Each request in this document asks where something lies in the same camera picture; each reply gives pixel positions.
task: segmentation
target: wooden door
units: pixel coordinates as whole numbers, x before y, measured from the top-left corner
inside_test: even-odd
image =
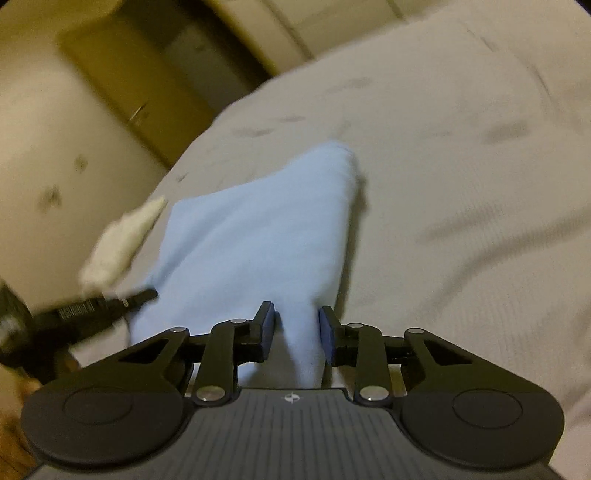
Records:
[[[207,103],[123,15],[67,32],[60,44],[105,101],[169,166],[213,121]]]

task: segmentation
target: wall stain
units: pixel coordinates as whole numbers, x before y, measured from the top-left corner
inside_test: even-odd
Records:
[[[46,213],[51,207],[61,208],[62,198],[58,185],[47,187],[39,197],[37,206],[39,210]]]

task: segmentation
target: beige wall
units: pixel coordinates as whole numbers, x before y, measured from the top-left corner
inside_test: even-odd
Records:
[[[87,3],[0,9],[0,277],[33,307],[77,294],[101,230],[165,175],[57,51],[57,30],[116,2]]]

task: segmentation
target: light blue towel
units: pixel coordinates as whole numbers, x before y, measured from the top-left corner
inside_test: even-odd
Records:
[[[269,360],[239,367],[239,384],[319,387],[317,311],[336,300],[357,185],[355,156],[328,142],[269,177],[175,204],[145,282],[160,298],[132,319],[132,343],[173,326],[207,333],[270,300],[281,324]]]

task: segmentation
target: white mattress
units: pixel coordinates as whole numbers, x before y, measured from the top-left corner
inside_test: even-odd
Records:
[[[567,417],[552,465],[589,479],[590,121],[591,18],[578,4],[457,2],[232,105],[154,197],[172,205],[346,142],[366,182],[343,321],[421,326],[542,385]],[[119,290],[153,265],[167,212]]]

